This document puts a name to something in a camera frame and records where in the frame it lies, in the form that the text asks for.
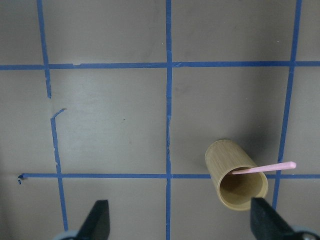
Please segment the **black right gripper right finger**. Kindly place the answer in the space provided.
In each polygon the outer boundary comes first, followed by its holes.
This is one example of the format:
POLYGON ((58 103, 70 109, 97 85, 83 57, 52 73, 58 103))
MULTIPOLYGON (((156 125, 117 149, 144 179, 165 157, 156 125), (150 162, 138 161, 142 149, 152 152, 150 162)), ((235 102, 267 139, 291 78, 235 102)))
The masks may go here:
POLYGON ((250 207, 250 229, 256 240, 303 240, 298 233, 268 204, 253 197, 250 207))

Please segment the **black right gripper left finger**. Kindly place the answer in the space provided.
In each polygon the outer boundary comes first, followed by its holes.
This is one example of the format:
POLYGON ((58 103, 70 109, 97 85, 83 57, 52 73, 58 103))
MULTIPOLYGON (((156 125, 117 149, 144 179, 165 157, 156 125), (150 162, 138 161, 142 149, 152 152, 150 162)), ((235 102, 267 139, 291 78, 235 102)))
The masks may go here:
POLYGON ((108 200, 97 200, 78 231, 76 240, 107 240, 110 235, 108 200))

